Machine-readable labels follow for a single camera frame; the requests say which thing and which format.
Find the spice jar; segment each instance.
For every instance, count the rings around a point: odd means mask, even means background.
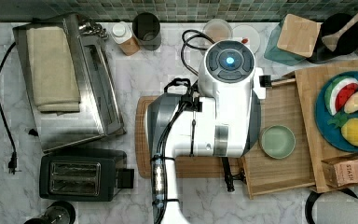
[[[112,37],[127,56],[139,50],[138,42],[136,42],[130,27],[124,21],[113,26]]]

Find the white countertop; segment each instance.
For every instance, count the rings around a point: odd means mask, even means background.
[[[273,79],[299,67],[314,66],[302,62],[288,67],[264,59],[263,54],[270,32],[277,23],[231,23],[253,26],[261,37],[261,46],[255,54],[257,65]],[[14,42],[11,28],[19,23],[0,23],[0,62],[9,45]],[[102,23],[109,28],[113,23]],[[127,153],[130,168],[135,169],[134,189],[122,190],[109,203],[72,203],[76,208],[76,223],[153,223],[150,180],[138,175],[134,127],[135,111],[139,97],[159,95],[163,87],[175,77],[197,78],[182,65],[181,34],[185,29],[201,30],[201,23],[162,23],[162,45],[156,51],[141,50],[125,56],[112,38],[106,41],[107,55],[117,87],[117,99],[123,112],[127,134],[108,137],[90,143],[91,147],[114,148]],[[198,69],[202,56],[187,49],[186,60]],[[7,163],[11,147],[0,117],[0,224],[24,223],[52,203],[39,197],[38,181],[40,160],[43,156],[36,137],[28,134],[34,128],[34,119],[28,105],[25,84],[17,50],[7,59],[3,69],[0,94],[4,111],[18,146],[19,169],[10,175]],[[235,191],[227,192],[223,178],[178,179],[183,213],[191,223],[306,223],[304,204],[310,194],[308,189],[293,189],[250,200],[246,187],[235,181]]]

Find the watermelon slice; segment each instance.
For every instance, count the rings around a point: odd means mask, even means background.
[[[328,112],[334,116],[358,89],[358,80],[354,77],[337,77],[327,87],[324,103]]]

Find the bottle cap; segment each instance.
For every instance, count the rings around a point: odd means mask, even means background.
[[[115,24],[113,26],[112,33],[115,36],[123,36],[126,34],[126,27],[121,23]]]

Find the tile backsplash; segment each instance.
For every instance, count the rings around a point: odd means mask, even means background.
[[[148,11],[161,21],[192,22],[219,18],[227,21],[280,21],[287,13],[324,21],[338,12],[354,15],[358,0],[34,0],[39,9],[46,7],[50,16],[78,12],[96,21],[132,21],[141,12]],[[20,1],[17,7],[26,7],[30,1]],[[3,20],[10,19],[10,11]],[[12,20],[27,20],[13,15]]]

